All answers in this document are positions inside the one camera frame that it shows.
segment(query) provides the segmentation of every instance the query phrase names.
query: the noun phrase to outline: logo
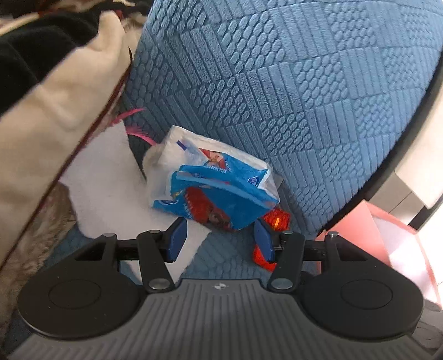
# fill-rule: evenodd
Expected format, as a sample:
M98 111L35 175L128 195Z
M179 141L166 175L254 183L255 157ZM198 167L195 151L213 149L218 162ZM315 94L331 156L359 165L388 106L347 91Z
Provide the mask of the logo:
M228 286L226 284L223 284L222 282L220 284L216 284L214 285L214 288L216 288L217 290L223 290L226 289Z
M252 185L254 185L254 186L257 186L258 185L258 180L259 180L260 178L258 177L258 176L254 176L254 177L250 177L249 179L248 179L248 183L250 183L250 184L252 184Z

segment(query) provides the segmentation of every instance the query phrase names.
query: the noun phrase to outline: round black pad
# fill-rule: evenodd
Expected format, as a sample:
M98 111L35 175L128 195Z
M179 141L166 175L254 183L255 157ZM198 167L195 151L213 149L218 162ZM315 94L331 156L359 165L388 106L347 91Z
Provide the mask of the round black pad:
M378 309L392 300L392 291L382 282L354 280L343 285L342 299L359 309Z
M108 333L139 304L136 285L100 261L67 261L34 276L18 299L20 315L37 333L72 340Z
M89 280L61 282L49 292L49 299L62 309L81 309L91 306L101 295L100 286Z
M423 310L417 286L376 259L338 262L306 284L302 301L322 327L362 340L411 332Z

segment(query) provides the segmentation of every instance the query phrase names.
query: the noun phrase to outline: blue fabric seat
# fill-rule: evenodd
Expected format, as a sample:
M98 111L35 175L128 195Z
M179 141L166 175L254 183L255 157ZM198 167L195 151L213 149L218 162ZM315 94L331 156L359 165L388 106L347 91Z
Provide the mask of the blue fabric seat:
M442 0L155 0L124 95L147 110L127 122L270 162L292 227L313 238L395 145L442 46ZM146 145L130 142L140 164ZM187 274L266 277L235 236L210 234Z

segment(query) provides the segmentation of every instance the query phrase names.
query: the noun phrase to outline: plastic wrapper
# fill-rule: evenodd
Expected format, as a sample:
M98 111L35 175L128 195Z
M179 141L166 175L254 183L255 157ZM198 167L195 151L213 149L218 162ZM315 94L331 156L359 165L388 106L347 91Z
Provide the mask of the plastic wrapper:
M144 159L150 204L239 230L280 201L271 166L232 146L173 126Z

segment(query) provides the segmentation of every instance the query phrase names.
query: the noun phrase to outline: white cloth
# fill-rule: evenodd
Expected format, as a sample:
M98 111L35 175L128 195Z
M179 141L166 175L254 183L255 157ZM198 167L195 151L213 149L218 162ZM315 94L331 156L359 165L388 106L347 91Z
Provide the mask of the white cloth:
M146 182L129 148L123 123L106 129L74 159L61 182L70 191L80 231L96 238L113 232L120 240L166 230L177 218L149 207ZM177 261L167 264L176 282L190 264L209 229L188 220L188 237Z

